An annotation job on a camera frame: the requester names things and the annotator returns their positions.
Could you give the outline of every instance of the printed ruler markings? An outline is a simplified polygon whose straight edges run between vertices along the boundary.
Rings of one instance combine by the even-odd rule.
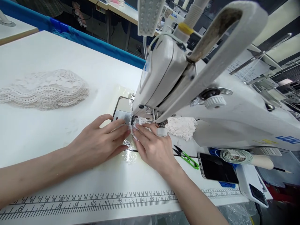
[[[241,195],[238,188],[207,188],[202,191],[210,199]],[[177,203],[172,190],[31,196],[0,209],[0,221]]]

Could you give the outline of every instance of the human hand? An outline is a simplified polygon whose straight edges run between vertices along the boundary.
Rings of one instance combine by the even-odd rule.
[[[66,147],[78,169],[84,171],[95,167],[128,148],[122,145],[130,134],[125,120],[115,120],[99,128],[108,119],[113,117],[110,114],[99,116]]]
[[[155,124],[137,124],[137,129],[133,129],[134,139],[138,152],[148,165],[155,169],[161,176],[168,176],[179,166],[173,155],[172,141],[170,136],[156,136],[157,127]]]

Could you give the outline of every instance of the paper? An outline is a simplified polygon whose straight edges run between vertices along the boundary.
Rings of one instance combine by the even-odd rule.
[[[236,58],[236,60],[227,68],[227,70],[229,72],[232,72],[252,57],[252,54],[248,50],[243,51],[242,54],[240,54]],[[270,66],[262,60],[258,60],[259,59],[254,60],[252,63],[248,64],[234,75],[242,81],[250,82],[259,77],[261,74],[268,72]]]

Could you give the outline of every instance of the forearm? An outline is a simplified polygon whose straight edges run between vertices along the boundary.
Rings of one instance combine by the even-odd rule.
[[[175,192],[191,225],[228,224],[220,211],[187,176],[179,164],[171,173],[162,174],[162,176]]]
[[[47,155],[0,169],[0,209],[13,201],[73,175],[74,160],[62,148]]]

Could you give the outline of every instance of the thread snips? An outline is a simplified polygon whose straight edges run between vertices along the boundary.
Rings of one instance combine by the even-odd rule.
[[[194,169],[199,169],[199,165],[198,163],[196,163],[191,157],[189,157],[183,150],[181,150],[181,148],[179,148],[178,146],[174,145],[175,148],[173,150],[178,154],[178,156],[180,156],[181,158],[184,159],[184,161],[186,161],[188,164],[190,164]]]

